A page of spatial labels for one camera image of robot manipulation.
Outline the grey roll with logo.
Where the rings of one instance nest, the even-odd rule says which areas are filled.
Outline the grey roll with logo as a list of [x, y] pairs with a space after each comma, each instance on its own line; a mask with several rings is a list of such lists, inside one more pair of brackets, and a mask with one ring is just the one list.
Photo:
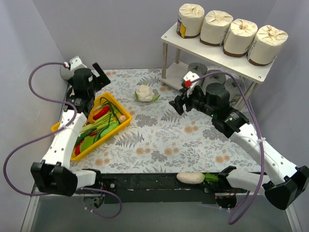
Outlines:
[[188, 65], [187, 71], [195, 73], [199, 77], [201, 77], [201, 76], [204, 76], [207, 73], [208, 67], [206, 65], [202, 64], [202, 63], [194, 62], [194, 63], [190, 63]]

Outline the cream roll with cartoon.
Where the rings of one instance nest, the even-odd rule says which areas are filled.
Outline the cream roll with cartoon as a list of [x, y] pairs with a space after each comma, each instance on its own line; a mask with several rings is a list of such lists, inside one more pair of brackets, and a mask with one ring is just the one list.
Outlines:
[[245, 19], [235, 19], [227, 32], [223, 52], [230, 57], [244, 56], [258, 31], [258, 26]]

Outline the white daikon radish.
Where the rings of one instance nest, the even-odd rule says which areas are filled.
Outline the white daikon radish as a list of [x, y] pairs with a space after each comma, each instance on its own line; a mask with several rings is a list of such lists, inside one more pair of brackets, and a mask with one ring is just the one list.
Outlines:
[[185, 184], [201, 184], [204, 181], [207, 183], [210, 182], [218, 182], [219, 178], [215, 176], [214, 174], [210, 173], [178, 173], [176, 175], [176, 178]]

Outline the cream roll with label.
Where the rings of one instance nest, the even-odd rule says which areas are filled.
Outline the cream roll with label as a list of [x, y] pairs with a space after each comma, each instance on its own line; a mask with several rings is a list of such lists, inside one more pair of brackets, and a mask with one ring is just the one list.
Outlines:
[[210, 46], [221, 46], [233, 20], [233, 16], [229, 13], [209, 11], [202, 24], [200, 42]]

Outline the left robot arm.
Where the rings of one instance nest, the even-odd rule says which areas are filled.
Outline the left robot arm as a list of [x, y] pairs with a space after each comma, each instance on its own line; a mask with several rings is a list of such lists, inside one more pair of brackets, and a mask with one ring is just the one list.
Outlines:
[[98, 63], [92, 66], [97, 74], [89, 68], [73, 71], [60, 126], [42, 160], [31, 166], [35, 184], [43, 193], [72, 196], [83, 187], [92, 193], [102, 190], [103, 182], [97, 178], [99, 171], [81, 170], [74, 173], [70, 170], [71, 154], [94, 106], [96, 92], [111, 82]]

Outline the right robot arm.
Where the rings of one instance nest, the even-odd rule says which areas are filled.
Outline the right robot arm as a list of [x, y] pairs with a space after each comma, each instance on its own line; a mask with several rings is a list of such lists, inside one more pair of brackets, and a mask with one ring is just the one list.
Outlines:
[[182, 115], [196, 109], [211, 117], [213, 126], [226, 138], [238, 144], [261, 167], [260, 174], [246, 173], [234, 166], [218, 174], [219, 188], [229, 192], [233, 188], [258, 191], [277, 209], [285, 210], [306, 189], [309, 183], [307, 166], [298, 167], [258, 136], [257, 126], [229, 103], [224, 85], [210, 84], [206, 91], [200, 86], [181, 89], [181, 95], [169, 104]]

